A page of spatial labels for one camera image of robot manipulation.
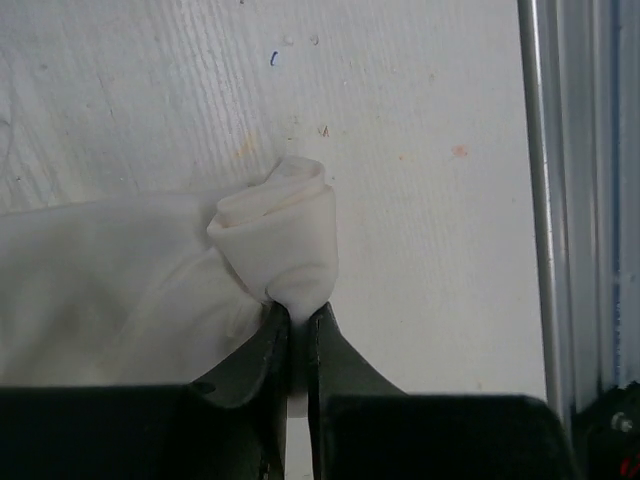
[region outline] screw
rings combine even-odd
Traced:
[[[624,412],[618,412],[611,417],[611,428],[622,433],[629,433],[633,430],[633,422]]]

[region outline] wood grain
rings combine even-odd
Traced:
[[[0,0],[0,212],[321,160],[353,344],[411,391],[544,397],[517,28],[511,0]]]

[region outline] metal frame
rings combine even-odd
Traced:
[[[620,0],[619,382],[640,380],[640,2]]]
[[[550,405],[640,378],[640,2],[519,0]]]
[[[614,11],[519,2],[547,395],[565,425],[615,383]]]

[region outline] white cloth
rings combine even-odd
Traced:
[[[229,193],[0,217],[0,383],[191,381],[257,330],[262,304],[307,318],[337,277],[323,166],[287,157]]]

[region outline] paint stain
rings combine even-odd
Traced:
[[[456,145],[451,149],[454,157],[464,158],[469,155],[469,148],[466,145]]]
[[[244,142],[240,146],[236,153],[234,154],[235,158],[244,157],[246,154],[253,152],[254,143],[253,143],[253,135],[249,134],[246,136]]]

